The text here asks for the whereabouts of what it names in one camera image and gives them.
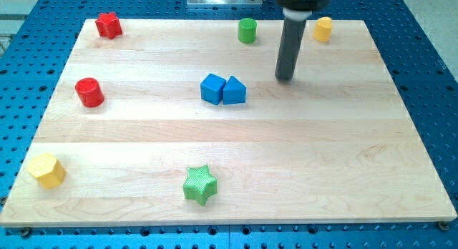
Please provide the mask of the black robot arm end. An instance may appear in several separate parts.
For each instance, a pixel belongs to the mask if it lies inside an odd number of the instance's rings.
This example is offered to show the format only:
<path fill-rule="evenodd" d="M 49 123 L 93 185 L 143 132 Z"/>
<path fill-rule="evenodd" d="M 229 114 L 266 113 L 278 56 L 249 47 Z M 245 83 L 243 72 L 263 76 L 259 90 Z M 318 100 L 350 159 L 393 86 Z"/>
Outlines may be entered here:
<path fill-rule="evenodd" d="M 314 11 L 320 11 L 326 8 L 330 1 L 331 0 L 276 0 L 276 3 L 283 9 L 285 18 L 293 21 L 305 21 Z"/>

